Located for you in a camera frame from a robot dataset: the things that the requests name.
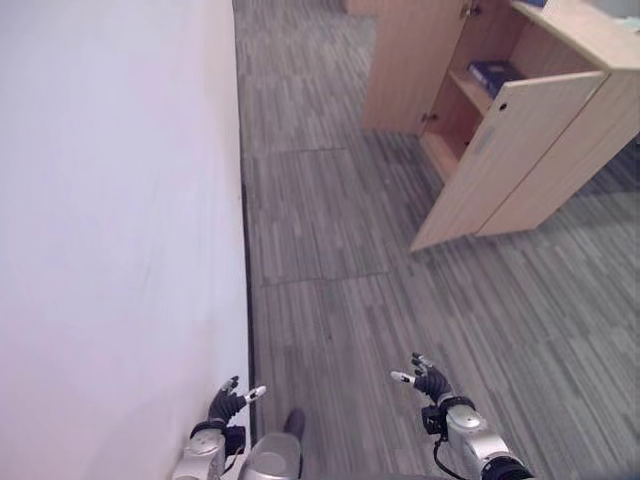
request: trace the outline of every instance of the gray carpet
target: gray carpet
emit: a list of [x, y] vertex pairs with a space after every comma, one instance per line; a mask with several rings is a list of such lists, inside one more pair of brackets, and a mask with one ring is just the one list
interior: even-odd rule
[[636, 146], [535, 231], [409, 255], [442, 185], [415, 137], [359, 128], [375, 20], [340, 4], [235, 0], [258, 435], [301, 406], [306, 478], [437, 473], [387, 376], [417, 350], [541, 478], [633, 470]]

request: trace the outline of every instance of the robot finger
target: robot finger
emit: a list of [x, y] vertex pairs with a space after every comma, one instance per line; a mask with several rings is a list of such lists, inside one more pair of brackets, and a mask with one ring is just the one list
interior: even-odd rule
[[391, 378], [393, 378], [396, 382], [408, 383], [411, 386], [416, 383], [416, 377], [404, 372], [391, 372]]
[[425, 369], [433, 367], [433, 362], [421, 353], [413, 352], [411, 354], [411, 363], [413, 363], [414, 361], [419, 362], [421, 366], [425, 367]]
[[244, 396], [244, 399], [247, 401], [247, 404], [249, 404], [249, 403], [255, 402], [258, 398], [260, 398], [265, 393], [267, 393], [267, 387], [262, 385], [260, 387], [254, 388], [253, 390], [249, 390], [243, 396]]
[[231, 394], [231, 392], [238, 386], [239, 378], [240, 377], [238, 377], [237, 375], [235, 377], [231, 377], [225, 382], [220, 390], [226, 392], [227, 395]]

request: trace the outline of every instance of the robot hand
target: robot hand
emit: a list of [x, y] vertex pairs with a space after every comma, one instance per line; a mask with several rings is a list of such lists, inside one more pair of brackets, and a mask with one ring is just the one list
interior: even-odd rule
[[413, 385], [413, 388], [430, 397], [438, 405], [453, 396], [447, 378], [424, 355], [414, 352], [411, 355], [411, 364], [415, 367], [415, 377], [403, 372], [391, 372], [391, 378]]
[[227, 470], [227, 456], [244, 448], [244, 427], [228, 427], [229, 420], [267, 391], [262, 386], [244, 395], [234, 393], [238, 377], [227, 381], [209, 406], [207, 420], [197, 424], [189, 435], [182, 459], [173, 472], [173, 480], [219, 479]]
[[228, 380], [213, 398], [209, 406], [209, 416], [207, 421], [219, 430], [224, 430], [236, 413], [245, 405], [255, 402], [265, 394], [267, 387], [261, 386], [250, 390], [244, 395], [237, 395], [233, 390], [238, 386], [238, 377]]

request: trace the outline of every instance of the white fingertip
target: white fingertip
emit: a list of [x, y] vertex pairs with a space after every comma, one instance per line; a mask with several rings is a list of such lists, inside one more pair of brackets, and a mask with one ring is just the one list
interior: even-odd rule
[[267, 393], [267, 387], [262, 385], [260, 387], [254, 388], [253, 390], [249, 390], [244, 396], [244, 399], [247, 401], [247, 403], [255, 402], [265, 393]]
[[408, 383], [409, 385], [413, 385], [414, 383], [416, 383], [416, 377], [403, 372], [391, 372], [391, 378], [393, 378], [396, 382]]

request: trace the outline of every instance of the cabinet door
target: cabinet door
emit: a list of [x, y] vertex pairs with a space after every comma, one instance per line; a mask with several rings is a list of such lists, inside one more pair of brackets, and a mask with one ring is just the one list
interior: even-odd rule
[[465, 19], [465, 0], [387, 0], [362, 114], [364, 128], [420, 134]]
[[478, 232], [605, 77], [587, 72], [506, 83], [411, 249]]
[[640, 75], [614, 72], [480, 235], [537, 227], [640, 131]]

